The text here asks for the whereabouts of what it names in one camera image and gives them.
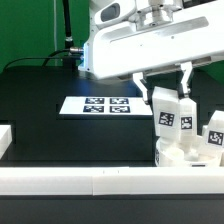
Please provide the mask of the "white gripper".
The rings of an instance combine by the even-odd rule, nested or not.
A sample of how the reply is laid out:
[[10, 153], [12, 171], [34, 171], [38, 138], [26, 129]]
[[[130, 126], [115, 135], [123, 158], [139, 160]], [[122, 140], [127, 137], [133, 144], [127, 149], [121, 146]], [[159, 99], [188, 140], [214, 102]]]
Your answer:
[[142, 72], [180, 65], [178, 96], [187, 98], [193, 65], [224, 60], [224, 0], [186, 8], [189, 1], [89, 0], [85, 69], [99, 79], [134, 73], [133, 81], [149, 105]]

